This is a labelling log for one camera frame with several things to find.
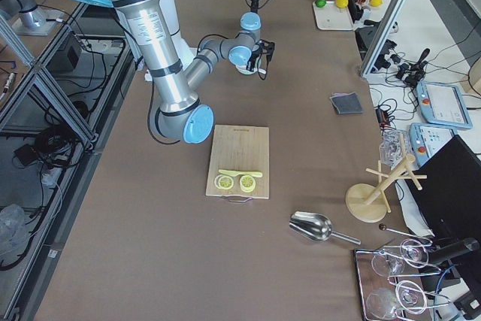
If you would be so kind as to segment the yellow plastic knife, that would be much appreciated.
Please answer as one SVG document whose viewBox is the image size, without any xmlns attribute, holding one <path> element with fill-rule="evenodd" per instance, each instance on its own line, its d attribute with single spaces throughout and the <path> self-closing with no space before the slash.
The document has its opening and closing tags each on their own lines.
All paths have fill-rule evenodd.
<svg viewBox="0 0 481 321">
<path fill-rule="evenodd" d="M 236 170 L 219 169 L 219 173 L 230 176 L 230 177 L 237 177 L 237 176 L 244 176 L 244 175 L 249 175 L 255 178 L 263 177 L 263 173 L 261 171 L 236 171 Z"/>
</svg>

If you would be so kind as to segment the teach pendant with screen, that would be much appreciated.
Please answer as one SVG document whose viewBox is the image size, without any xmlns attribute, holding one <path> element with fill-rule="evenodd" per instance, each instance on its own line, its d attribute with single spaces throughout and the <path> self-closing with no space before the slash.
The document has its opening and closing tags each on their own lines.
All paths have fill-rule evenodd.
<svg viewBox="0 0 481 321">
<path fill-rule="evenodd" d="M 456 85 L 418 82 L 416 86 L 420 111 L 428 123 L 472 129 L 462 94 Z"/>
</svg>

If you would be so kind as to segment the black monitor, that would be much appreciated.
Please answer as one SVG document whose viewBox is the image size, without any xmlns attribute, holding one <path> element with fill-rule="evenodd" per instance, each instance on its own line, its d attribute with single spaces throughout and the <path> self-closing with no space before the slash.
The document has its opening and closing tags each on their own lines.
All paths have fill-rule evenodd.
<svg viewBox="0 0 481 321">
<path fill-rule="evenodd" d="M 458 135 L 418 171 L 427 178 L 411 188 L 428 227 L 438 238 L 480 239 L 480 159 Z"/>
</svg>

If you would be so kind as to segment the yellow lemon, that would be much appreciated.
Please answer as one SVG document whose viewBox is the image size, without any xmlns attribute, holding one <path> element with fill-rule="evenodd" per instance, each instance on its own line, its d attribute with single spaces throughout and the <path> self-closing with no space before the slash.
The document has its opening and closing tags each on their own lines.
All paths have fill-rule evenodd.
<svg viewBox="0 0 481 321">
<path fill-rule="evenodd" d="M 344 9 L 344 8 L 348 7 L 349 0 L 335 0 L 334 3 L 335 3 L 337 8 Z"/>
</svg>

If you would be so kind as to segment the lemon slice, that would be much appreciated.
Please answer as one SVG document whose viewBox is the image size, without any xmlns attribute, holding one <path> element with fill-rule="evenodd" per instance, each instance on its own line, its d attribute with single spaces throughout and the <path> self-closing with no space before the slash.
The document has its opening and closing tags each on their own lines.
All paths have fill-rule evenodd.
<svg viewBox="0 0 481 321">
<path fill-rule="evenodd" d="M 218 174 L 214 178 L 213 184 L 217 189 L 229 190 L 234 186 L 234 178 L 225 174 Z"/>
<path fill-rule="evenodd" d="M 242 175 L 239 183 L 240 190 L 245 193 L 251 193 L 256 188 L 256 179 L 249 174 Z"/>
</svg>

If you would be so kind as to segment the upper lemon slice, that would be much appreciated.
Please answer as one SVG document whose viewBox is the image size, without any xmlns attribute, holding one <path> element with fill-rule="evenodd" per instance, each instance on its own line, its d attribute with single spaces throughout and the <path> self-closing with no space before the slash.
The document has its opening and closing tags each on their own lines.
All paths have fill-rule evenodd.
<svg viewBox="0 0 481 321">
<path fill-rule="evenodd" d="M 214 178 L 213 184 L 217 189 L 229 190 L 234 186 L 234 178 L 225 174 L 218 174 Z"/>
</svg>

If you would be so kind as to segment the clear plastic container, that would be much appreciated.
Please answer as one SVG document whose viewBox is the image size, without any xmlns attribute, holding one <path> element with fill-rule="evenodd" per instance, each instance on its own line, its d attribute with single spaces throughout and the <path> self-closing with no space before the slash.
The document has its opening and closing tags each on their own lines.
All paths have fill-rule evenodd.
<svg viewBox="0 0 481 321">
<path fill-rule="evenodd" d="M 380 161 L 389 166 L 396 166 L 410 151 L 409 136 L 405 131 L 388 130 L 383 133 L 383 140 L 379 146 Z"/>
</svg>

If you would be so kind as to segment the beige rabbit tray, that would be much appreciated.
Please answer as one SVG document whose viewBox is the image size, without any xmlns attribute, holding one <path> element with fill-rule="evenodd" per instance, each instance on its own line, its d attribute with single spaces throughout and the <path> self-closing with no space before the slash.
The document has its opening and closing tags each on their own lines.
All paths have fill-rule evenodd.
<svg viewBox="0 0 481 321">
<path fill-rule="evenodd" d="M 327 1 L 324 7 L 312 3 L 316 26 L 323 31 L 352 31 L 353 21 L 347 8 L 338 8 L 333 1 Z"/>
</svg>

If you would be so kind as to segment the wine glass rack tray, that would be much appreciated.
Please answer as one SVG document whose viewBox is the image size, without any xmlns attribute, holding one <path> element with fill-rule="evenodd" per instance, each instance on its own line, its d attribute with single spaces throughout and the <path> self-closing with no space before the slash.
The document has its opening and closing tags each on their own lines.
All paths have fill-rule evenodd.
<svg viewBox="0 0 481 321">
<path fill-rule="evenodd" d="M 408 238 L 376 250 L 354 250 L 355 272 L 364 320 L 427 320 L 452 305 L 422 281 L 441 269 L 429 262 L 427 245 Z"/>
</svg>

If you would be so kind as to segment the bamboo cutting board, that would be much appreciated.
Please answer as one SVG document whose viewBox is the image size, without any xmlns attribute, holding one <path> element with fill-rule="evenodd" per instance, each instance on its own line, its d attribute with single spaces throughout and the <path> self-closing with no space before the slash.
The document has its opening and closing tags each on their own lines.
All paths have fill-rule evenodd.
<svg viewBox="0 0 481 321">
<path fill-rule="evenodd" d="M 256 187 L 251 192 L 244 192 L 240 185 L 240 175 L 233 177 L 232 188 L 220 189 L 214 180 L 221 169 L 257 171 L 262 176 L 256 178 Z M 269 128 L 227 125 L 214 127 L 205 195 L 260 199 L 270 197 Z"/>
</svg>

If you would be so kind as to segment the grey folded cloth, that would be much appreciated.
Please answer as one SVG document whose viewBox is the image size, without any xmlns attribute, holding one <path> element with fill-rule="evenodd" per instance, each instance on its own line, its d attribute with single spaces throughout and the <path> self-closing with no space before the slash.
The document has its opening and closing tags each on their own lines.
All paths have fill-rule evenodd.
<svg viewBox="0 0 481 321">
<path fill-rule="evenodd" d="M 364 113 L 356 92 L 333 93 L 330 97 L 330 101 L 338 115 Z"/>
</svg>

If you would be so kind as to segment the lower lemon slice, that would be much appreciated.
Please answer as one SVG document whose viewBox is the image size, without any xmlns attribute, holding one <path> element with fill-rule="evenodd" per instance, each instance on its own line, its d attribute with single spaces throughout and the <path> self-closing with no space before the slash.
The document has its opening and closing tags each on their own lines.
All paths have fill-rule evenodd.
<svg viewBox="0 0 481 321">
<path fill-rule="evenodd" d="M 240 190 L 245 193 L 251 193 L 256 188 L 256 179 L 249 174 L 242 175 L 239 183 Z"/>
</svg>

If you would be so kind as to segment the metal scoop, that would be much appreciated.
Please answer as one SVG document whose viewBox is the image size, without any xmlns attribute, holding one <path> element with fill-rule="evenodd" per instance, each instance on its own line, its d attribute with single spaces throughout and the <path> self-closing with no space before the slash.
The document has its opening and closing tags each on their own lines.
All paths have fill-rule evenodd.
<svg viewBox="0 0 481 321">
<path fill-rule="evenodd" d="M 298 210 L 290 216 L 289 227 L 315 242 L 323 242 L 330 237 L 336 237 L 356 245 L 361 244 L 359 239 L 333 230 L 331 220 L 320 213 Z"/>
</svg>

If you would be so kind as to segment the green lime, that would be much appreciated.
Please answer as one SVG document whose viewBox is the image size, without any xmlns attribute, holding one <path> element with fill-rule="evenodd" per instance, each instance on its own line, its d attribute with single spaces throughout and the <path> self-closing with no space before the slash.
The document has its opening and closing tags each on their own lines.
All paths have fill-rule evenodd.
<svg viewBox="0 0 481 321">
<path fill-rule="evenodd" d="M 323 8 L 326 5 L 326 0 L 316 0 L 315 4 L 318 8 Z"/>
</svg>

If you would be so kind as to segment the wooden mug tree stand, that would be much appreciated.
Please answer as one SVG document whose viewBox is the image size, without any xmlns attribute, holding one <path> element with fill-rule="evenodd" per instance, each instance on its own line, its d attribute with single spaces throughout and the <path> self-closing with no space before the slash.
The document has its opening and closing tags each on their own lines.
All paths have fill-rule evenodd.
<svg viewBox="0 0 481 321">
<path fill-rule="evenodd" d="M 391 213 L 385 191 L 396 180 L 411 179 L 418 190 L 422 190 L 420 180 L 425 180 L 427 175 L 415 175 L 411 164 L 415 161 L 412 153 L 404 153 L 403 159 L 394 167 L 377 161 L 377 168 L 366 168 L 369 173 L 375 174 L 378 179 L 376 186 L 366 183 L 357 183 L 346 191 L 346 206 L 349 212 L 358 220 L 365 223 L 376 223 Z"/>
</svg>

